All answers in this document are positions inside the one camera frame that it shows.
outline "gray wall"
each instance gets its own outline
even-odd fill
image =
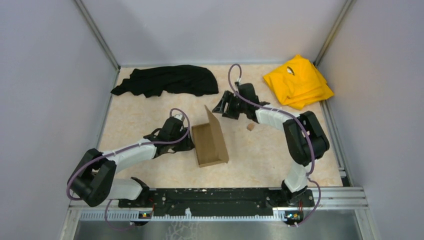
[[[72,1],[0,3],[0,239],[52,240],[115,70]]]
[[[359,0],[320,70],[382,239],[422,239],[424,1]]]
[[[344,0],[84,0],[125,65],[315,59]]]

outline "yellow cloth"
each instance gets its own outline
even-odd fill
[[[263,76],[263,79],[282,105],[298,110],[334,96],[326,79],[308,59],[300,55]]]

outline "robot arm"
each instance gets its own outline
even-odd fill
[[[90,207],[98,206],[105,200],[126,199],[129,201],[144,198],[149,187],[141,180],[114,178],[115,174],[142,161],[157,158],[166,153],[188,151],[194,148],[190,134],[182,141],[174,144],[164,144],[176,141],[184,136],[188,128],[184,127],[182,114],[169,117],[162,128],[155,129],[134,144],[124,148],[100,152],[93,148],[82,157],[78,166],[69,178],[68,184],[82,200]],[[89,165],[75,177],[76,172],[88,162],[102,157]]]
[[[236,82],[239,94],[260,106],[267,107],[263,109],[251,105],[230,91],[225,91],[219,104],[212,110],[213,113],[222,114],[223,117],[239,119],[240,114],[246,114],[259,124],[269,125],[285,134],[288,150],[294,162],[288,173],[287,178],[282,182],[281,188],[286,196],[288,204],[296,204],[299,197],[307,189],[307,173],[311,170],[311,151],[302,130],[291,117],[277,111],[268,102],[259,102],[258,96],[251,83],[240,84]],[[311,111],[301,114],[293,114],[302,123],[308,133],[312,143],[315,159],[320,159],[324,152],[330,148],[330,143],[318,122],[317,117]]]

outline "speckled floor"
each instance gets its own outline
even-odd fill
[[[132,144],[154,129],[161,128],[171,108],[185,111],[192,125],[208,122],[204,105],[212,109],[229,90],[227,74],[229,65],[205,65],[218,81],[219,94],[196,97],[190,94],[163,92],[160,97],[145,98],[127,92],[113,96],[106,119],[100,151],[113,150]],[[242,65],[243,83],[252,83],[260,101],[280,106],[274,94],[264,83],[262,76],[278,67],[275,64]],[[134,68],[122,68],[117,84],[129,78]],[[234,69],[233,80],[238,77]],[[282,109],[297,113],[288,106]],[[301,112],[313,111],[328,135],[319,103],[306,106]],[[267,125],[256,124],[253,131],[246,129],[251,120],[241,115],[233,120],[216,115],[220,121],[229,154],[229,162],[199,168],[195,150],[165,154],[140,162],[120,173],[119,178],[137,177],[152,188],[239,188],[279,187],[287,176],[292,158],[285,135]],[[342,186],[333,149],[316,162],[311,178],[321,186]]]

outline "purple cable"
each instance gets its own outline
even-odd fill
[[[240,74],[238,76],[238,79],[241,79],[242,78],[242,67],[240,66],[240,64],[234,63],[233,65],[231,65],[229,67],[229,70],[228,70],[228,84],[229,84],[229,87],[231,88],[231,90],[234,92],[234,94],[237,97],[239,97],[241,100],[243,100],[246,103],[248,103],[250,105],[253,105],[255,107],[258,107],[258,108],[261,108],[261,109],[265,109],[265,110],[269,110],[269,111],[276,111],[276,112],[279,112],[281,114],[287,115],[290,118],[294,119],[294,121],[296,121],[297,125],[299,125],[300,129],[302,130],[303,134],[305,135],[305,139],[306,139],[307,145],[308,145],[309,150],[310,150],[310,158],[311,158],[311,162],[312,162],[312,164],[310,166],[310,171],[306,173],[306,176],[311,175],[312,172],[314,171],[314,168],[315,168],[315,153],[314,153],[314,149],[312,148],[312,142],[311,142],[311,139],[309,138],[308,132],[306,131],[306,129],[302,125],[301,121],[299,121],[299,119],[297,119],[290,112],[287,112],[287,111],[284,111],[284,110],[281,110],[281,109],[275,109],[275,108],[271,108],[271,107],[262,106],[262,105],[259,105],[259,104],[254,103],[252,101],[249,101],[248,99],[246,99],[243,96],[241,96],[240,93],[233,87],[233,84],[231,83],[231,76],[230,76],[230,74],[231,74],[231,70],[233,69],[234,66],[237,66],[238,69],[240,69]]]
[[[318,206],[320,205],[320,202],[321,202],[321,187],[320,187],[320,185],[318,184],[318,182],[310,179],[309,177],[307,178],[307,180],[309,182],[315,184],[316,187],[318,188],[318,200],[316,200],[315,206],[313,206],[313,208],[310,211],[310,213],[301,222],[299,222],[297,225],[288,225],[290,227],[299,227],[300,225],[302,225],[303,223],[305,223],[306,220],[308,220],[311,217],[311,215],[315,212],[315,210],[317,210]]]
[[[115,231],[119,231],[119,232],[123,232],[123,231],[127,231],[127,230],[135,228],[136,227],[135,224],[130,225],[130,226],[125,227],[125,228],[117,228],[117,227],[112,226],[111,222],[108,220],[108,209],[109,209],[109,206],[111,205],[112,201],[113,201],[113,199],[109,200],[109,202],[106,205],[106,208],[104,209],[104,221],[109,226],[109,228],[111,228]]]
[[[240,69],[240,74],[238,75],[239,80],[242,78],[242,67],[240,66],[240,64],[235,63],[235,64],[231,65],[229,67],[229,70],[228,70],[228,84],[229,84],[229,87],[231,88],[231,90],[234,92],[234,94],[237,97],[239,97],[241,100],[243,100],[246,103],[253,105],[255,107],[265,109],[265,110],[270,110],[270,111],[276,111],[276,112],[279,112],[281,114],[284,114],[284,115],[291,117],[292,119],[294,119],[294,121],[296,121],[297,125],[299,125],[300,129],[302,130],[303,134],[305,135],[305,139],[306,139],[307,145],[308,145],[309,150],[310,150],[310,158],[311,158],[311,162],[312,162],[312,164],[310,166],[310,171],[306,173],[306,177],[307,177],[307,180],[309,182],[315,184],[316,187],[318,188],[318,200],[316,201],[315,206],[313,206],[313,209],[310,211],[310,213],[300,223],[298,223],[297,225],[288,225],[288,226],[292,226],[292,227],[298,227],[298,226],[302,225],[307,219],[309,219],[311,217],[311,215],[315,212],[315,210],[317,210],[317,208],[318,208],[318,206],[320,205],[320,202],[321,202],[320,185],[318,184],[318,182],[309,178],[309,176],[312,174],[312,172],[314,171],[314,168],[315,168],[315,153],[314,153],[314,149],[312,147],[311,139],[309,138],[308,132],[306,131],[306,129],[302,125],[301,121],[299,121],[299,119],[297,117],[295,117],[293,114],[291,114],[290,112],[287,112],[287,111],[284,111],[284,110],[281,110],[281,109],[275,109],[275,108],[271,108],[271,107],[262,106],[262,105],[256,104],[256,103],[249,101],[248,99],[242,97],[240,95],[240,93],[233,87],[233,84],[231,83],[231,70],[233,69],[234,66],[237,66],[238,69]]]
[[[114,155],[116,155],[116,154],[120,154],[120,153],[125,152],[125,151],[127,151],[127,150],[130,150],[130,149],[133,149],[133,148],[136,148],[136,147],[139,147],[139,146],[143,146],[143,145],[151,145],[151,144],[176,144],[176,143],[181,142],[184,138],[186,138],[186,137],[187,137],[187,135],[188,135],[188,134],[189,134],[189,132],[190,132],[190,120],[189,120],[189,117],[187,116],[187,114],[186,114],[185,112],[183,112],[183,111],[182,111],[181,109],[179,109],[179,108],[172,108],[172,109],[169,111],[169,116],[170,116],[170,117],[172,117],[172,112],[173,112],[174,110],[179,111],[180,113],[182,113],[182,115],[185,117],[185,119],[187,119],[187,131],[185,131],[184,135],[183,135],[181,138],[179,138],[179,139],[177,139],[177,140],[175,140],[175,141],[150,141],[150,142],[143,142],[143,143],[141,143],[140,145],[139,145],[138,143],[135,143],[135,144],[133,144],[133,145],[130,145],[130,146],[124,147],[124,148],[122,148],[122,149],[119,149],[119,150],[115,151],[115,153],[111,152],[111,153],[108,153],[108,154],[105,154],[105,155],[101,155],[101,156],[98,156],[98,157],[94,158],[93,160],[91,160],[91,161],[87,162],[86,164],[84,164],[84,165],[83,165],[80,169],[78,169],[78,170],[77,170],[77,171],[76,171],[76,172],[72,175],[72,177],[69,179],[69,182],[68,182],[68,184],[67,184],[67,186],[66,186],[66,196],[67,196],[70,200],[74,200],[74,201],[79,201],[79,200],[81,200],[81,198],[76,198],[76,197],[71,196],[71,185],[72,185],[72,183],[74,182],[74,180],[77,178],[77,176],[78,176],[78,175],[79,175],[82,171],[84,171],[84,170],[85,170],[88,166],[90,166],[91,164],[93,164],[93,163],[95,163],[95,162],[97,162],[97,161],[99,161],[99,160],[101,160],[101,159],[108,158],[108,157],[114,156]]]

